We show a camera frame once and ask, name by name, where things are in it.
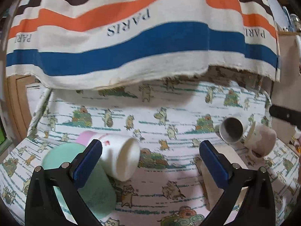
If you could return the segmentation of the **beige square paper cup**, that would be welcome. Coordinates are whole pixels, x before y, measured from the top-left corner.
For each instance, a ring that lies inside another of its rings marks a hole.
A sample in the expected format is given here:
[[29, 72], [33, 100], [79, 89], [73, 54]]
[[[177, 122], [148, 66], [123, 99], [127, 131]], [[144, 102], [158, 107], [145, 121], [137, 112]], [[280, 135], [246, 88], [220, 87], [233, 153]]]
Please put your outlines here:
[[[224, 154], [231, 164], [238, 163], [241, 166], [241, 168], [247, 169], [247, 166], [245, 165], [243, 160], [238, 156], [238, 154], [230, 145], [214, 144], [213, 146], [219, 153]], [[215, 181], [213, 180], [203, 161], [201, 161], [200, 170], [203, 176], [204, 186], [208, 197], [209, 210], [211, 211], [220, 199], [223, 190], [217, 187]]]

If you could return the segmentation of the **mint green cup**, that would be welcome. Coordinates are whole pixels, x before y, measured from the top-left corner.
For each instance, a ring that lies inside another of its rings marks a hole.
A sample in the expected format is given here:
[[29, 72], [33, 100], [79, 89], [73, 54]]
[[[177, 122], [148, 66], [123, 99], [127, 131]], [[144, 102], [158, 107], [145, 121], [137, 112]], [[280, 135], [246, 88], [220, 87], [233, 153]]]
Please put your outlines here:
[[[64, 162], [72, 162], [85, 148], [78, 143], [58, 145], [44, 156], [41, 166], [44, 169], [58, 168]], [[86, 184], [78, 192], [98, 220], [107, 217], [115, 209], [116, 194], [101, 162], [96, 164]]]

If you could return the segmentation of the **white cylindrical cup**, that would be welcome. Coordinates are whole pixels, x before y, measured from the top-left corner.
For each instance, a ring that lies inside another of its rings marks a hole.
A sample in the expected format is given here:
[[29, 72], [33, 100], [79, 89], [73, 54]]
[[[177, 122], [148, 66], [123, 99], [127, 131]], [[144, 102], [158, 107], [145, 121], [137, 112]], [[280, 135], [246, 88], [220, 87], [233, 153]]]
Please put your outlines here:
[[232, 115], [225, 118], [219, 125], [219, 134], [227, 143], [237, 143], [247, 131], [249, 121], [244, 115]]

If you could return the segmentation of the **white cup with pink base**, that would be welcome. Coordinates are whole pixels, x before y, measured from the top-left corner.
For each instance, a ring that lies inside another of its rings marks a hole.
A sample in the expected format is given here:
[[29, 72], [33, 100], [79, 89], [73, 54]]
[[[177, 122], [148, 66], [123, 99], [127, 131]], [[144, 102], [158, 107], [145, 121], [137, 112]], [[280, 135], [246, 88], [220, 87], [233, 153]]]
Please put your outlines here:
[[100, 162], [106, 174], [122, 182], [129, 180], [140, 160], [139, 141], [130, 136], [84, 131], [76, 143], [88, 146], [94, 139], [102, 143]]

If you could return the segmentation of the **brown wooden board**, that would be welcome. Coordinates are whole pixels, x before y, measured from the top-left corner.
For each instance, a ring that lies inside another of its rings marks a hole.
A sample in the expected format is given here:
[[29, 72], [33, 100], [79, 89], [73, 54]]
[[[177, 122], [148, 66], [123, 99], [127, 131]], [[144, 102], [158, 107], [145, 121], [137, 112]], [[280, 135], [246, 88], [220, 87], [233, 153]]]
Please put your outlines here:
[[280, 81], [275, 82], [273, 104], [300, 111], [300, 36], [279, 35]]

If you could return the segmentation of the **pink and white mug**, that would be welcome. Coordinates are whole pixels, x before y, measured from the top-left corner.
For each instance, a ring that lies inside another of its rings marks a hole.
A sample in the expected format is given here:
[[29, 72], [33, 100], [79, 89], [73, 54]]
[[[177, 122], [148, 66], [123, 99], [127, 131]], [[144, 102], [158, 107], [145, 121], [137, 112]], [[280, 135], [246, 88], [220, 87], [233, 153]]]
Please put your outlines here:
[[276, 139], [275, 130], [255, 121], [244, 140], [244, 146], [248, 149], [249, 157], [258, 160], [273, 150]]

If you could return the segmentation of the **cartoon cat print bedsheet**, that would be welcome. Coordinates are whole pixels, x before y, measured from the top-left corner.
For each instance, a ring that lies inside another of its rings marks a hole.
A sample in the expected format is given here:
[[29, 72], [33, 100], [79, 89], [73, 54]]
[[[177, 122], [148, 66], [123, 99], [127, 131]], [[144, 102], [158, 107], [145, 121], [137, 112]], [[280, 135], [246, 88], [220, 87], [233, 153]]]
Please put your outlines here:
[[104, 225], [196, 225], [209, 213], [210, 191], [198, 146], [224, 146], [215, 127], [234, 114], [271, 126], [270, 99], [260, 77], [215, 67], [200, 80], [164, 79], [116, 89], [42, 87], [26, 138], [1, 163], [1, 199], [24, 224], [33, 170], [58, 146], [86, 131], [136, 138], [138, 168], [112, 180], [115, 210]]

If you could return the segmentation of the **striped Paris curtain cloth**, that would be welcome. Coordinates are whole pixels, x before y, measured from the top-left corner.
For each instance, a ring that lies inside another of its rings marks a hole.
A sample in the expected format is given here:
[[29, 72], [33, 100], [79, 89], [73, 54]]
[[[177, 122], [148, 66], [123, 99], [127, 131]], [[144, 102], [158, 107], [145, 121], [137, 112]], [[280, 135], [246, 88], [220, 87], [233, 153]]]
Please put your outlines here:
[[280, 79], [267, 0], [21, 0], [6, 75], [99, 89], [212, 66]]

